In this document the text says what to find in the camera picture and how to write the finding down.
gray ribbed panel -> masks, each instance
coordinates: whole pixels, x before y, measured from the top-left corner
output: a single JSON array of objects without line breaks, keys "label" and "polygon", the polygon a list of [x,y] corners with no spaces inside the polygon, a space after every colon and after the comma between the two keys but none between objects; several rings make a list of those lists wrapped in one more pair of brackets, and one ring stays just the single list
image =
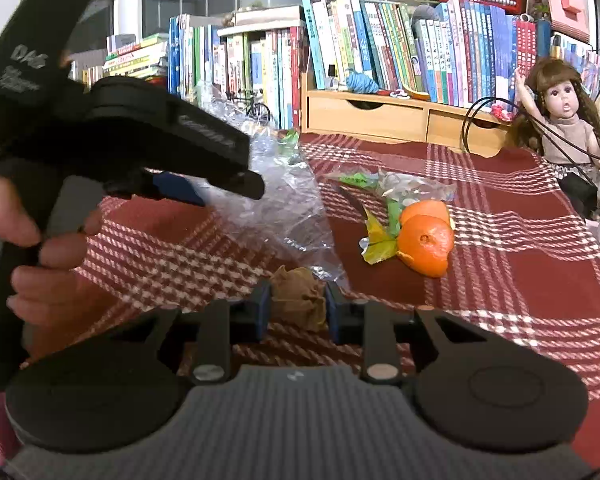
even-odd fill
[{"label": "gray ribbed panel", "polygon": [[90,456],[27,447],[8,467],[18,480],[577,480],[588,471],[568,446],[525,456],[456,446],[400,390],[369,386],[346,366],[243,366],[228,384],[194,388],[137,444]]}]

yellow green wrapper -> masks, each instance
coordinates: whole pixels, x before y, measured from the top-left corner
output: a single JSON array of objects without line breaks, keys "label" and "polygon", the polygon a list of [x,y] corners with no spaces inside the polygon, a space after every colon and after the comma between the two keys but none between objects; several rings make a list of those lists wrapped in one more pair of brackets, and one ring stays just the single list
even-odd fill
[{"label": "yellow green wrapper", "polygon": [[398,244],[395,238],[382,227],[378,219],[366,208],[365,213],[368,238],[366,239],[366,247],[362,251],[362,257],[368,264],[373,265],[395,256],[398,251]]}]

red tablecloth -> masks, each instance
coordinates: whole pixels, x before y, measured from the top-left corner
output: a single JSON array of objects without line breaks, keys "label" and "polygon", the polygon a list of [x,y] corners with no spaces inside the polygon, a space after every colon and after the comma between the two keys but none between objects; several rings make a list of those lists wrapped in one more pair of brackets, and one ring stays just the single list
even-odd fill
[{"label": "red tablecloth", "polygon": [[[432,144],[376,144],[345,136],[302,137],[317,175],[350,295],[405,309],[432,304],[534,348],[576,370],[589,389],[589,413],[574,443],[600,466],[600,247],[571,209],[552,173],[523,150],[493,158],[459,155]],[[322,175],[338,166],[378,167],[458,186],[450,205],[456,246],[447,275],[424,278],[396,258],[376,266],[360,257],[362,218]],[[353,190],[380,219],[381,201]],[[36,355],[130,319],[139,310],[174,303],[197,309],[218,296],[240,296],[281,263],[273,254],[229,240],[207,209],[175,202],[107,198],[101,234],[85,264],[84,315],[36,337]],[[412,362],[401,349],[404,367]],[[240,346],[245,362],[357,367],[360,350],[273,322],[257,346]],[[11,440],[0,426],[0,452]]]}]

crumpled brown paper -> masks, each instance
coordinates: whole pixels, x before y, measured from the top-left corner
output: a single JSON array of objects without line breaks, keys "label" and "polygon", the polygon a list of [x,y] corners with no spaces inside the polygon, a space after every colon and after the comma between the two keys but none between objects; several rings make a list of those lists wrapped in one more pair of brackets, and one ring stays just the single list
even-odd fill
[{"label": "crumpled brown paper", "polygon": [[286,270],[281,266],[271,277],[271,317],[318,332],[326,326],[324,283],[309,269]]}]

brown hair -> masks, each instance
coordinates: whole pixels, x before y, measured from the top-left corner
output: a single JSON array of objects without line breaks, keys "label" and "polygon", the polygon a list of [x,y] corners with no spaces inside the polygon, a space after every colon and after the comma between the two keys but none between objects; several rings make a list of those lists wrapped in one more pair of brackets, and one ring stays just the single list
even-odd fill
[{"label": "brown hair", "polygon": [[[580,104],[578,117],[593,127],[600,146],[600,118],[595,103],[582,88],[582,80],[578,71],[569,63],[551,57],[541,57],[536,61],[526,77],[525,84],[536,94],[536,105],[540,113],[549,118],[549,110],[544,104],[544,95],[549,88],[570,81]],[[534,128],[532,121],[518,111],[511,125],[514,138],[519,146],[528,146],[543,155],[542,136]]]}]

